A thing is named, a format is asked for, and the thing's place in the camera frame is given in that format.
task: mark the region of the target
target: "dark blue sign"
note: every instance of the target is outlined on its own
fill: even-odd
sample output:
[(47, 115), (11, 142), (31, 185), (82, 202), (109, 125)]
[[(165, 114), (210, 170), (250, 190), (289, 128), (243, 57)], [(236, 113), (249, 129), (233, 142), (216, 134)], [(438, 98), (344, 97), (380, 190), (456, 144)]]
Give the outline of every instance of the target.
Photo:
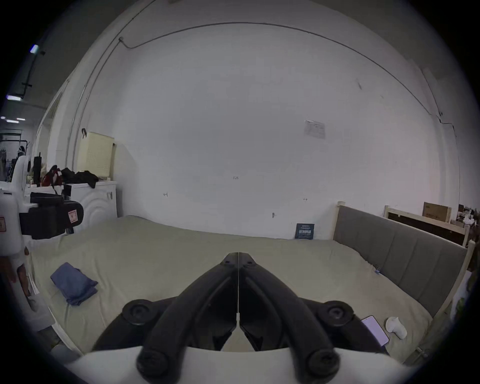
[(296, 239), (313, 239), (313, 227), (315, 224), (297, 224), (295, 230)]

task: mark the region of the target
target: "blue towel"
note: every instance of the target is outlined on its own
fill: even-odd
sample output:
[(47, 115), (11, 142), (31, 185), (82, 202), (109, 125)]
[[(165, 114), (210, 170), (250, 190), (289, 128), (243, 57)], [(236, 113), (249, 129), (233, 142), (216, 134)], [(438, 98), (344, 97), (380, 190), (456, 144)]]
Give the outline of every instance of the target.
[(89, 279), (69, 263), (59, 266), (50, 278), (70, 305), (80, 305), (97, 293), (95, 286), (98, 282)]

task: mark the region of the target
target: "gray upholstered headboard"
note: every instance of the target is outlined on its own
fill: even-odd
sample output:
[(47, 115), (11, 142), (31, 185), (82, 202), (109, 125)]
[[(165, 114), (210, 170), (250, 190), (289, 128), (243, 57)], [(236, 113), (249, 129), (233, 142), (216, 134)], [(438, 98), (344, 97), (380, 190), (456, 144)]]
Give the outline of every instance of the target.
[(428, 232), (346, 206), (333, 239), (356, 250), (435, 316), (456, 282), (467, 249)]

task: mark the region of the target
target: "beige bed sheet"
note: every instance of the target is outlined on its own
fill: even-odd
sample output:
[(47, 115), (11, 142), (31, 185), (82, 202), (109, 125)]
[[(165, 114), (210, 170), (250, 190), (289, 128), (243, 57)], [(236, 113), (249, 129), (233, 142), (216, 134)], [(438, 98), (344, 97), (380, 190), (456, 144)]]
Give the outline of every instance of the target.
[[(388, 334), (390, 355), (404, 361), (427, 332), (432, 317), (417, 301), (356, 251), (333, 240), (284, 240), (191, 231), (126, 216), (43, 244), (31, 252), (30, 273), (59, 325), (83, 353), (134, 299), (179, 295), (230, 252), (247, 252), (299, 297), (341, 300), (356, 315), (384, 326), (398, 316), (404, 340)], [(70, 306), (50, 275), (64, 262), (98, 281), (98, 293)]]

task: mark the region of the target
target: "small card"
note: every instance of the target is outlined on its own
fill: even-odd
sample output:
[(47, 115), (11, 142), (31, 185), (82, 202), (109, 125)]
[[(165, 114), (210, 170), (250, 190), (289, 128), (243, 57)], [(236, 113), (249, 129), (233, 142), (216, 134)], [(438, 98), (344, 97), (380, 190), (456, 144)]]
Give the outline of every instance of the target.
[(70, 222), (73, 224), (73, 223), (76, 223), (78, 221), (78, 217), (77, 217), (77, 210), (74, 209), (73, 211), (70, 211), (68, 213), (68, 218), (70, 219)]
[(295, 230), (296, 239), (313, 239), (313, 227), (315, 224), (297, 224)]

